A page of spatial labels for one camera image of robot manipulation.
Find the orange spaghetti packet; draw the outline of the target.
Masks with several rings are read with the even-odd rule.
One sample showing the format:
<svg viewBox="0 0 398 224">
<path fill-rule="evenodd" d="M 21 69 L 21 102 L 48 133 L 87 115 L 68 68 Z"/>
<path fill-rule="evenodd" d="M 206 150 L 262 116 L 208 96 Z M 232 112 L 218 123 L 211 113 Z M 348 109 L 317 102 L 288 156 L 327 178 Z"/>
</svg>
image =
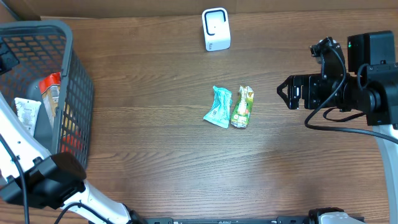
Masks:
<svg viewBox="0 0 398 224">
<path fill-rule="evenodd" d="M 39 81 L 39 90 L 42 95 L 44 108 L 46 110 L 51 131 L 55 127 L 56 109 L 59 106 L 59 96 L 61 87 L 61 73 L 52 73 L 45 77 L 42 81 Z M 63 142 L 60 143 L 59 152 L 69 152 L 76 155 L 76 151 L 83 152 L 83 145 L 78 139 L 81 137 L 81 130 L 79 126 L 72 121 L 72 118 L 78 119 L 78 116 L 73 114 L 73 110 L 69 105 L 64 106 L 67 109 L 67 115 L 69 118 L 65 118 L 65 124 L 63 127 L 67 131 L 61 131 Z"/>
</svg>

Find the teal snack packet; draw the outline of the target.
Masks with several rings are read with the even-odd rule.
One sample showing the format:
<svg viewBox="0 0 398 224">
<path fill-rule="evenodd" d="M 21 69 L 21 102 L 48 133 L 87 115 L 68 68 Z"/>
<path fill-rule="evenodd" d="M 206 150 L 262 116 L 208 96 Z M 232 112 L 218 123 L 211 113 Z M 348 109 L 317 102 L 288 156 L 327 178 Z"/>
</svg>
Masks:
<svg viewBox="0 0 398 224">
<path fill-rule="evenodd" d="M 211 110 L 203 119 L 212 124 L 227 129 L 230 121 L 230 109 L 232 105 L 232 92 L 217 86 L 213 86 L 214 101 Z"/>
</svg>

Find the green snack packet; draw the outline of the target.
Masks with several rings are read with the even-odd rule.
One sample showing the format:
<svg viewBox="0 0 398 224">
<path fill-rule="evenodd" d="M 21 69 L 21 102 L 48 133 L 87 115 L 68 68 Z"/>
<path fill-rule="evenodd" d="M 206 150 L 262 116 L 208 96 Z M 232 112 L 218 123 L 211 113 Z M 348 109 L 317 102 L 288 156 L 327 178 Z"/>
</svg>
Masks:
<svg viewBox="0 0 398 224">
<path fill-rule="evenodd" d="M 239 98 L 231 115 L 231 124 L 236 128 L 246 128 L 254 103 L 254 91 L 250 86 L 240 86 Z"/>
</svg>

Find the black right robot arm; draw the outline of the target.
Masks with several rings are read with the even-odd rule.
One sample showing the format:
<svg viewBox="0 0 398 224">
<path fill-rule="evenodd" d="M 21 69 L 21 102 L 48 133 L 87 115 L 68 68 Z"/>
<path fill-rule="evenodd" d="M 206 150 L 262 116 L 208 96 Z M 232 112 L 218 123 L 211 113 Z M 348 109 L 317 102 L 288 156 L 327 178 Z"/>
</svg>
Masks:
<svg viewBox="0 0 398 224">
<path fill-rule="evenodd" d="M 397 62 L 394 34 L 390 30 L 352 35 L 347 38 L 348 55 L 331 37 L 309 47 L 321 65 L 320 73 L 289 76 L 277 87 L 287 107 L 296 110 L 299 101 L 311 110 L 304 124 L 320 131 L 364 134 L 376 138 L 384 167 L 389 202 L 389 221 L 397 223 Z M 326 117 L 338 109 L 356 110 L 342 118 L 347 122 L 366 117 L 370 131 L 312 125 L 321 109 Z"/>
</svg>

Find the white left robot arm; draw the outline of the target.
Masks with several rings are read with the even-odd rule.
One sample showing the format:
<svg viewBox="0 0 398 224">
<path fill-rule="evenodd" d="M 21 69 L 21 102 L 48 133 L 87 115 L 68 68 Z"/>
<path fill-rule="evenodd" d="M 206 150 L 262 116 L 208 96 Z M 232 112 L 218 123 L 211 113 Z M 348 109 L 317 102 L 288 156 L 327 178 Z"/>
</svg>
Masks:
<svg viewBox="0 0 398 224">
<path fill-rule="evenodd" d="M 134 213 L 86 178 L 94 86 L 59 35 L 1 38 L 1 199 L 60 209 L 90 223 L 133 223 Z"/>
</svg>

